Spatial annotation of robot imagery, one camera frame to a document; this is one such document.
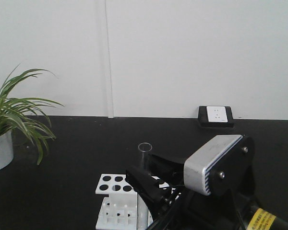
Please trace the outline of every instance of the white outlet plate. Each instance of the white outlet plate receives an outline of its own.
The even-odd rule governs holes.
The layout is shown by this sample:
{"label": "white outlet plate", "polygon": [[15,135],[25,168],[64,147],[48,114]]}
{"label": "white outlet plate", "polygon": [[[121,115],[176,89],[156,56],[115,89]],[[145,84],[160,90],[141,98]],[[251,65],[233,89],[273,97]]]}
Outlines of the white outlet plate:
{"label": "white outlet plate", "polygon": [[208,122],[228,122],[224,106],[207,106],[207,116]]}

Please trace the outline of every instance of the black tabletop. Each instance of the black tabletop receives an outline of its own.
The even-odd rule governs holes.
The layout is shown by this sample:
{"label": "black tabletop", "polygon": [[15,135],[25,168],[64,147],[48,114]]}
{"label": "black tabletop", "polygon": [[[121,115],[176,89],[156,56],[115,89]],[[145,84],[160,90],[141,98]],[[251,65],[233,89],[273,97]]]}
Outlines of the black tabletop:
{"label": "black tabletop", "polygon": [[102,173],[124,173],[137,145],[188,157],[218,134],[255,141],[256,195],[264,208],[288,221],[288,121],[235,120],[233,129],[202,129],[197,119],[52,116],[57,135],[36,165],[37,151],[16,137],[14,160],[0,170],[0,230],[93,230]]}

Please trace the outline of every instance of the white flower pot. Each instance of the white flower pot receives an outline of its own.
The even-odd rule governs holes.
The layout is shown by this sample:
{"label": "white flower pot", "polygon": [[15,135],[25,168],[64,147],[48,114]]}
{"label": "white flower pot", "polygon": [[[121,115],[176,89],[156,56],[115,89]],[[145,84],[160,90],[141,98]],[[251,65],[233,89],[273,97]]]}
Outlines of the white flower pot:
{"label": "white flower pot", "polygon": [[0,136],[0,169],[13,160],[12,132],[8,131]]}

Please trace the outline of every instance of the spider plant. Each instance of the spider plant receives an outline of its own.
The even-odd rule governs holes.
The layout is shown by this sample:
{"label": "spider plant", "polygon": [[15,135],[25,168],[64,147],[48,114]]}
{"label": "spider plant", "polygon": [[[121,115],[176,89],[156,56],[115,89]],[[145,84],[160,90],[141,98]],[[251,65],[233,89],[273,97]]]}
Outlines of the spider plant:
{"label": "spider plant", "polygon": [[17,67],[8,75],[0,88],[0,136],[9,130],[20,130],[37,147],[37,164],[40,164],[44,151],[48,152],[47,139],[53,140],[56,136],[45,124],[27,117],[26,114],[31,113],[44,116],[51,127],[49,117],[41,108],[55,107],[61,104],[44,98],[9,98],[9,93],[18,83],[30,77],[37,77],[42,72],[49,72],[45,69],[29,69],[18,76],[11,77],[11,74]]}

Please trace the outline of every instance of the hole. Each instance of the hole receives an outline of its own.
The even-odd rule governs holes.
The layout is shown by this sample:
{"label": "hole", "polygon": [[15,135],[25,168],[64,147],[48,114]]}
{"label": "hole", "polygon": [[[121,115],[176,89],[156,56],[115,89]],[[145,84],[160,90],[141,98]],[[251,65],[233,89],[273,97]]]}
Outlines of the hole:
{"label": "hole", "polygon": [[120,186],[119,186],[119,185],[114,185],[114,186],[112,187],[112,190],[113,190],[113,191],[118,191],[118,190],[120,190]]}
{"label": "hole", "polygon": [[153,148],[152,145],[149,143],[141,143],[138,145],[138,150],[140,152],[149,152],[152,150],[152,148]]}
{"label": "hole", "polygon": [[117,177],[115,177],[115,181],[117,181],[117,182],[120,182],[120,181],[122,181],[123,180],[123,177],[122,176],[117,176]]}
{"label": "hole", "polygon": [[129,192],[129,191],[131,191],[131,189],[132,189],[132,187],[129,186],[129,185],[126,185],[126,186],[123,187],[123,190],[124,190],[125,192]]}
{"label": "hole", "polygon": [[161,179],[157,179],[157,181],[158,181],[159,184],[164,184],[164,181],[161,180]]}
{"label": "hole", "polygon": [[105,191],[105,190],[107,190],[109,188],[109,186],[107,186],[106,184],[103,184],[103,185],[101,185],[100,187],[99,187],[99,189],[101,190],[101,191]]}
{"label": "hole", "polygon": [[102,178],[102,180],[103,180],[103,181],[109,181],[109,180],[111,180],[111,177],[110,177],[110,176],[104,176],[104,177]]}

